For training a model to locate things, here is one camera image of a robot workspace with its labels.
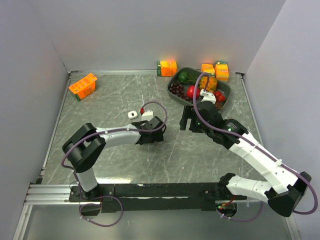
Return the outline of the white earbud charging case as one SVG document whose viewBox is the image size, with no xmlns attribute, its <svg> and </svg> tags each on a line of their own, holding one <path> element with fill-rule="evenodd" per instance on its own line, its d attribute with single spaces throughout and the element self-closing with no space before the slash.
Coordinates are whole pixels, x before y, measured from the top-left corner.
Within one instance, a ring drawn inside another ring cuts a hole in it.
<svg viewBox="0 0 320 240">
<path fill-rule="evenodd" d="M 138 113 L 135 110 L 129 111 L 127 116 L 130 120 L 136 119 L 138 117 Z"/>
</svg>

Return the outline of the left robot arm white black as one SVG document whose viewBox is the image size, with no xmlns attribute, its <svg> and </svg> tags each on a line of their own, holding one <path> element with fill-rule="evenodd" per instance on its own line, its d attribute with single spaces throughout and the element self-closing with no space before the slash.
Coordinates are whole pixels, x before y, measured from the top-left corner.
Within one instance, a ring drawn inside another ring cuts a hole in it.
<svg viewBox="0 0 320 240">
<path fill-rule="evenodd" d="M 122 145 L 162 142 L 166 128 L 166 123 L 158 116 L 112 128 L 99 128 L 86 123 L 62 146 L 64 157 L 61 166 L 73 172 L 80 198 L 93 201 L 103 195 L 93 170 L 102 151 Z"/>
</svg>

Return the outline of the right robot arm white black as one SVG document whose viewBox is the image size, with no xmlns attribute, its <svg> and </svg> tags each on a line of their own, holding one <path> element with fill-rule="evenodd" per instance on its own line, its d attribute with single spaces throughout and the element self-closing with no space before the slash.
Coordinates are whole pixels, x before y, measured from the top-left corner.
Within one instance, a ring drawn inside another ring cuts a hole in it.
<svg viewBox="0 0 320 240">
<path fill-rule="evenodd" d="M 210 101 L 199 102 L 196 106 L 186 105 L 180 120 L 180 129 L 187 128 L 193 133 L 204 133 L 213 142 L 238 155 L 250 164 L 263 181 L 227 173 L 220 178 L 218 193 L 223 199 L 246 196 L 268 203 L 269 207 L 283 217 L 294 213 L 296 206 L 310 188 L 312 177 L 305 171 L 297 172 L 283 164 L 267 151 L 235 119 L 223 119 L 216 106 Z"/>
</svg>

